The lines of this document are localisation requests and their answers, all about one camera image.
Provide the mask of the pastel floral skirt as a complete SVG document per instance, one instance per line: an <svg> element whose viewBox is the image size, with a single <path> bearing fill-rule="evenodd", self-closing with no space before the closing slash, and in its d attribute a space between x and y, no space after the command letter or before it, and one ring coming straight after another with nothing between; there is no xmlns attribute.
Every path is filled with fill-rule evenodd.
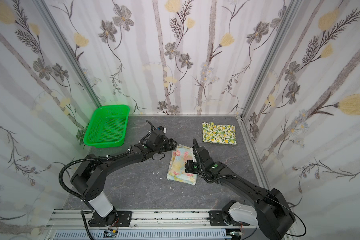
<svg viewBox="0 0 360 240"><path fill-rule="evenodd" d="M195 185L197 182L197 174L186 173L185 164L188 160L195 162L193 155L193 149L184 145L178 145L173 151L169 170L167 173L167 179L180 183Z"/></svg>

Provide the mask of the lemon print yellow skirt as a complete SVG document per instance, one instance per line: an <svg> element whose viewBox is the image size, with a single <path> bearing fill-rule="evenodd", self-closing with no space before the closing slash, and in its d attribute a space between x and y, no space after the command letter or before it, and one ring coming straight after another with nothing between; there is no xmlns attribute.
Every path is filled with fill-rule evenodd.
<svg viewBox="0 0 360 240"><path fill-rule="evenodd" d="M236 128L234 125L202 123L202 140L205 143L236 145Z"/></svg>

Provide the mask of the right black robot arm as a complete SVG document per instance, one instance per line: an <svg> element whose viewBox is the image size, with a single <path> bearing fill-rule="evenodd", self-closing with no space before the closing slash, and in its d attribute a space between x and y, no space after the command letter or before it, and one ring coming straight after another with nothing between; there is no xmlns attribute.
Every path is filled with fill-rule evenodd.
<svg viewBox="0 0 360 240"><path fill-rule="evenodd" d="M208 184L218 184L246 198L250 205L230 201L222 208L222 219L227 225L245 223L258 227L270 240L281 240L296 221L283 194L273 188L257 186L233 172L221 162L215 162L204 147L193 145L195 160L185 164L186 173L197 174Z"/></svg>

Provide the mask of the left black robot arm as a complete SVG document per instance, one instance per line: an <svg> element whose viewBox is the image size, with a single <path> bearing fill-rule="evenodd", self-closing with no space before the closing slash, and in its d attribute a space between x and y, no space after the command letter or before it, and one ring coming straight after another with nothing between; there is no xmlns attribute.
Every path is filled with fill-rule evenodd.
<svg viewBox="0 0 360 240"><path fill-rule="evenodd" d="M61 169L58 180L66 192L79 198L90 209L85 214L93 213L85 226L115 227L120 221L120 215L104 192L107 176L121 168L152 159L156 154L174 151L177 145L162 130L151 130L143 140L122 154L105 157L88 155L85 159L67 164ZM76 164L80 166L71 178L71 184L76 189L73 191L65 184L63 175L69 167Z"/></svg>

